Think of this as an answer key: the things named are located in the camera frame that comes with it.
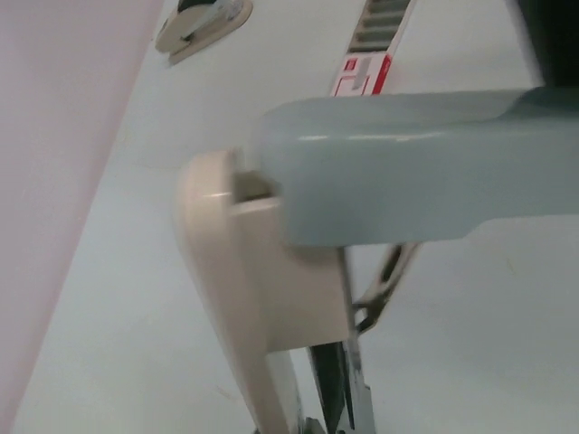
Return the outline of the beige deli stapler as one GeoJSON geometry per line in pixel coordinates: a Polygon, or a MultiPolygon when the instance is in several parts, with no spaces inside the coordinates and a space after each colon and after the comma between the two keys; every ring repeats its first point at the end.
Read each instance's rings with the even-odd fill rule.
{"type": "Polygon", "coordinates": [[[260,433],[372,433],[359,336],[426,241],[553,205],[537,91],[293,101],[196,156],[176,238],[260,433]]]}

